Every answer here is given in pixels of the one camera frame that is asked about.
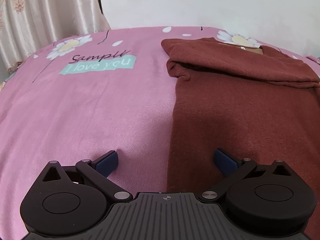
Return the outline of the pink floral bed sheet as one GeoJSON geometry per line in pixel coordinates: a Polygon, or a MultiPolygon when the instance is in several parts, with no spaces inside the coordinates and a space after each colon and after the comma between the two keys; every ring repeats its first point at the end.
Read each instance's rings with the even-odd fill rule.
{"type": "MultiPolygon", "coordinates": [[[[51,160],[70,166],[114,150],[113,182],[133,194],[169,192],[177,79],[168,74],[161,42],[201,38],[243,50],[266,46],[211,27],[121,29],[55,42],[19,67],[1,90],[3,239],[27,234],[20,205],[51,160]]],[[[315,63],[271,48],[319,74],[315,63]]]]}

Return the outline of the cream floral satin curtain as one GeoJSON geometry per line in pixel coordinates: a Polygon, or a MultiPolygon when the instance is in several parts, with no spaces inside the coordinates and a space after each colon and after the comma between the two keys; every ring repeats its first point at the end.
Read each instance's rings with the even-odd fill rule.
{"type": "Polygon", "coordinates": [[[1,70],[11,74],[55,41],[108,29],[100,0],[1,0],[1,70]]]}

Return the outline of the dark red knit sweater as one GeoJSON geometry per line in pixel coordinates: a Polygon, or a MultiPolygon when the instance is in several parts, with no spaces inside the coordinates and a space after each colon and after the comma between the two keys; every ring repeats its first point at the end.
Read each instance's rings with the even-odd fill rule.
{"type": "Polygon", "coordinates": [[[319,77],[308,64],[214,38],[161,45],[177,79],[169,192],[200,194],[220,181],[212,158],[223,148],[260,164],[284,160],[319,193],[319,77]]]}

